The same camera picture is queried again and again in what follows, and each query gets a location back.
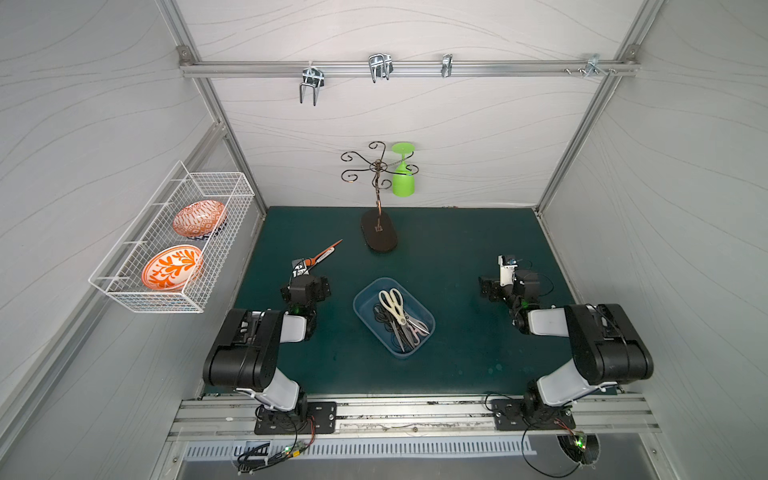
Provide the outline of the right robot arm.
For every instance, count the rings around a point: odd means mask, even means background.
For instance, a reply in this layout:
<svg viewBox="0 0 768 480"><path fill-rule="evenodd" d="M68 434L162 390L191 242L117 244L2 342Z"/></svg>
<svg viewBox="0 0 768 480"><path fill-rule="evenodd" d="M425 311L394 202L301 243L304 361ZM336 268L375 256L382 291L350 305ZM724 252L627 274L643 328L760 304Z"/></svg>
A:
<svg viewBox="0 0 768 480"><path fill-rule="evenodd" d="M528 422L559 414L573 402L607 388L649 379L652 355L619 304L545 307L541 277L514 265L478 278L480 295L502 302L513 326L529 336L569 341L571 359L533 381L519 407Z"/></svg>

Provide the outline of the cream handled kitchen scissors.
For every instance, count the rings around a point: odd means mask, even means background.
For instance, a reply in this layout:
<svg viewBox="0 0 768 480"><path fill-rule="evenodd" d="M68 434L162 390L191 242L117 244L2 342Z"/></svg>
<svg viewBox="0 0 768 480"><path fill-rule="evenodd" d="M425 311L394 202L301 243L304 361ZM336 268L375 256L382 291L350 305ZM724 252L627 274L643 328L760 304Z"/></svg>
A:
<svg viewBox="0 0 768 480"><path fill-rule="evenodd" d="M390 290L381 290L378 293L379 303L387 310L396 323L398 324L398 336L402 349L405 350L405 346L411 346L410 339L407 334L407 319L404 310L404 300L400 291L396 288Z"/></svg>

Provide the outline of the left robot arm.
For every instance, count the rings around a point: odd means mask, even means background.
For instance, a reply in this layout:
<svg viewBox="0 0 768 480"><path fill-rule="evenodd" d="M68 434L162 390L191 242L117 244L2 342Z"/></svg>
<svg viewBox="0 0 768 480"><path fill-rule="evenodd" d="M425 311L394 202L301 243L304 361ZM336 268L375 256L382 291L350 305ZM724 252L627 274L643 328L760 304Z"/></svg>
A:
<svg viewBox="0 0 768 480"><path fill-rule="evenodd" d="M324 276L301 275L281 289L283 310L229 310L203 364L206 386L244 394L264 409L308 416L306 393L278 368L280 346L309 340L317 304L331 295Z"/></svg>

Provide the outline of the black scissors large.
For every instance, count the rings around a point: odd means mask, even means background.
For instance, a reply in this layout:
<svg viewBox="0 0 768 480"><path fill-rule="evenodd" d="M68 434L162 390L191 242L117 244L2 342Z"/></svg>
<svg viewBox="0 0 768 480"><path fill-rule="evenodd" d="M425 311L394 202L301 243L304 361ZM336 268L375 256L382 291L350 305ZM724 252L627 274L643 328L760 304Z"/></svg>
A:
<svg viewBox="0 0 768 480"><path fill-rule="evenodd" d="M395 332L394 324L396 323L391 313L383 307L381 304L375 304L372 308L374 320L383 325L383 328L393 334Z"/></svg>

